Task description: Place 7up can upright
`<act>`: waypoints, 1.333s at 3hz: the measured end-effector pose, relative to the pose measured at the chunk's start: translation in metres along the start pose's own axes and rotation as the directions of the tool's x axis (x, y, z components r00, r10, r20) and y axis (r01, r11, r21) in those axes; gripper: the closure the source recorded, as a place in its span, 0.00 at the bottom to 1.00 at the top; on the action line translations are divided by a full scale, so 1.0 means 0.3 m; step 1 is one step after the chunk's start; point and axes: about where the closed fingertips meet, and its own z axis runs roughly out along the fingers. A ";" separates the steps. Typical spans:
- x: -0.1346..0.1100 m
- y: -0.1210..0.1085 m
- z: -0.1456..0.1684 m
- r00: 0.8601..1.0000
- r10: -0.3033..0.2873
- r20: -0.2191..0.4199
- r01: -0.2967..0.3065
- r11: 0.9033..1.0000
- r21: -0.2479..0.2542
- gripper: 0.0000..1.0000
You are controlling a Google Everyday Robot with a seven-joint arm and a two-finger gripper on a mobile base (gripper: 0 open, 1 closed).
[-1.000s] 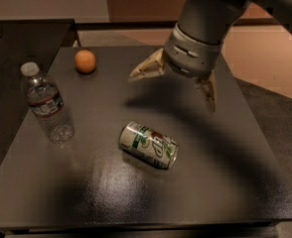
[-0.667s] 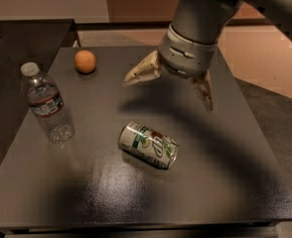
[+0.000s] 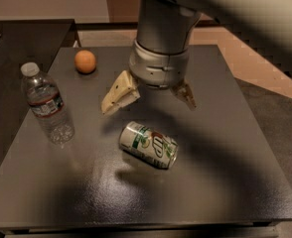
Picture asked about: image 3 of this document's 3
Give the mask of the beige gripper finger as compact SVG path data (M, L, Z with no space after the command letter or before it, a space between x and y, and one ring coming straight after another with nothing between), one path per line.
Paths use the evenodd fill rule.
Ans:
M172 87L172 93L176 98L184 102L190 110L196 109L197 104L192 89L184 79Z
M122 71L101 102L103 115L112 115L140 98L138 83L128 71Z

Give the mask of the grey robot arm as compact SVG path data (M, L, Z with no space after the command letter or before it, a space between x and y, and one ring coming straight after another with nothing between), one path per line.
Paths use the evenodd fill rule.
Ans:
M194 109L195 98L185 76L190 36L202 15L282 70L292 70L292 0L140 0L128 68L105 95L101 111L109 115L136 101L140 85L169 89Z

